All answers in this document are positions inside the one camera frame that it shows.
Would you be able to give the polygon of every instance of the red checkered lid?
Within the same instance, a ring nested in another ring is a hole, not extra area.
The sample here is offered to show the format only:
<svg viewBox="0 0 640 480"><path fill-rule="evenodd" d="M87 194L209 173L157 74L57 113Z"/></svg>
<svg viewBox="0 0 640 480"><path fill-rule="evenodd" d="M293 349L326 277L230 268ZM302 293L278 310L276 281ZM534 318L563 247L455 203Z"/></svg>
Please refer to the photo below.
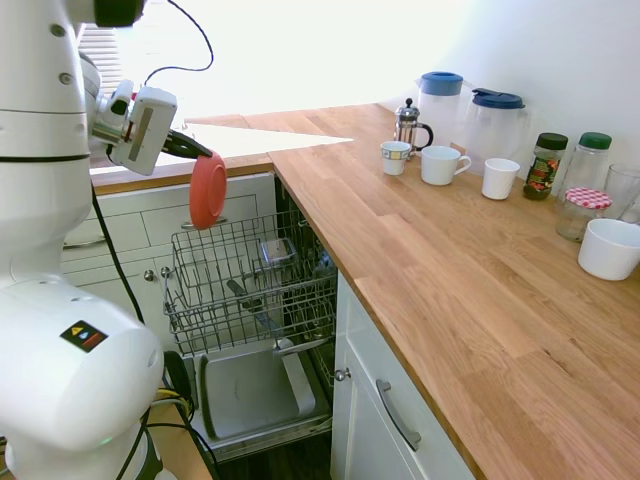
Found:
<svg viewBox="0 0 640 480"><path fill-rule="evenodd" d="M595 188L570 188L565 198L575 205L594 210L603 210L611 206L609 195Z"/></svg>

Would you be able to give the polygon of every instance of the cabinet knob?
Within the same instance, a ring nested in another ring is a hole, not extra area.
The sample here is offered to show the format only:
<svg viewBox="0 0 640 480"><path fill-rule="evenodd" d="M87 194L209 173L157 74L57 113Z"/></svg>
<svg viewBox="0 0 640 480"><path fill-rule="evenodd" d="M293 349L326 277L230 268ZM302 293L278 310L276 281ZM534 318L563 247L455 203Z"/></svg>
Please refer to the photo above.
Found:
<svg viewBox="0 0 640 480"><path fill-rule="evenodd" d="M336 370L333 374L333 378L335 378L337 382L342 382L345 378L351 378L351 372L348 368L345 368L344 370Z"/></svg>

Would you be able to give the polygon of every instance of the dishwasher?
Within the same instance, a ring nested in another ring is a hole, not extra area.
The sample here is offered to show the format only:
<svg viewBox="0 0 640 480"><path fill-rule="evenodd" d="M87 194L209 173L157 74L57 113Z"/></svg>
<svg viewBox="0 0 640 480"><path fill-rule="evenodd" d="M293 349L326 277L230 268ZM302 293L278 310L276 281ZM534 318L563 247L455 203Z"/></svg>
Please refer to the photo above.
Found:
<svg viewBox="0 0 640 480"><path fill-rule="evenodd" d="M338 270L285 206L172 235L164 312L219 461L331 430Z"/></svg>

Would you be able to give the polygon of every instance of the wire rack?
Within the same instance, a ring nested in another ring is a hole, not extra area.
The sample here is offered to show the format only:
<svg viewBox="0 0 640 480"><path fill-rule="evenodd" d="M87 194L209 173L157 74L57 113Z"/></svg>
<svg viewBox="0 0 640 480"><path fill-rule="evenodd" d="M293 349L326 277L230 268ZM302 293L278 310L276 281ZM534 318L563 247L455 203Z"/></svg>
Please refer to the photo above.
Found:
<svg viewBox="0 0 640 480"><path fill-rule="evenodd" d="M171 240L164 310L183 354L266 338L285 351L334 337L337 269L299 211Z"/></svg>

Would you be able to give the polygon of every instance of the dark floor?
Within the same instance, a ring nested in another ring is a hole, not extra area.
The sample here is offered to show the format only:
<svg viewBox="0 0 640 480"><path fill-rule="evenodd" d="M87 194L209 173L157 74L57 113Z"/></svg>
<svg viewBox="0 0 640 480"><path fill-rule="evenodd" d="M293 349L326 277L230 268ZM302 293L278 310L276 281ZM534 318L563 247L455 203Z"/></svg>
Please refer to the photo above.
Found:
<svg viewBox="0 0 640 480"><path fill-rule="evenodd" d="M330 480L331 434L220 465L221 480Z"/></svg>

